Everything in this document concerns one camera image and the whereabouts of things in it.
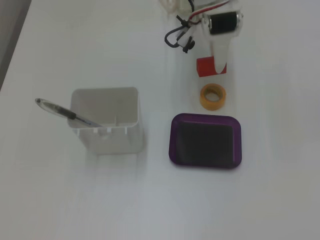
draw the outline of white table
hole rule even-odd
[[[320,2],[241,2],[228,74],[199,79],[205,48],[167,47],[178,21],[156,0],[33,0],[0,92],[0,239],[317,239]],[[198,101],[210,82],[227,91],[216,112]],[[68,107],[75,89],[126,86],[141,97],[139,155],[90,155],[34,103]],[[242,164],[173,165],[179,113],[238,119]]]

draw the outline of purple dish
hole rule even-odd
[[[181,113],[171,123],[169,157],[181,166],[236,168],[242,161],[241,125],[231,116]]]

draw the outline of red wire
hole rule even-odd
[[[205,8],[205,9],[202,9],[202,10],[200,10],[200,11],[196,11],[196,12],[194,12],[194,13],[191,14],[191,16],[189,17],[189,21],[190,21],[194,16],[196,16],[196,15],[198,15],[198,14],[202,14],[202,13],[204,13],[204,12],[207,12],[207,11],[210,11],[210,10],[213,10],[213,9],[217,9],[217,8],[219,8],[219,7],[227,4],[228,2],[229,2],[229,1],[226,1],[226,2],[221,3],[221,4],[214,5],[214,6],[211,6],[211,7]]]

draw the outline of pen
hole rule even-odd
[[[52,113],[54,115],[77,121],[79,123],[85,124],[86,126],[92,127],[92,128],[103,127],[100,124],[97,124],[91,120],[88,120],[85,117],[80,116],[79,114],[76,114],[70,111],[69,109],[66,109],[62,106],[54,104],[48,100],[45,100],[42,98],[36,98],[35,103],[43,110],[46,110],[47,112]]]

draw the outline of white container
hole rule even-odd
[[[70,110],[103,127],[68,120],[84,146],[97,155],[138,153],[144,147],[139,93],[135,87],[77,89]]]

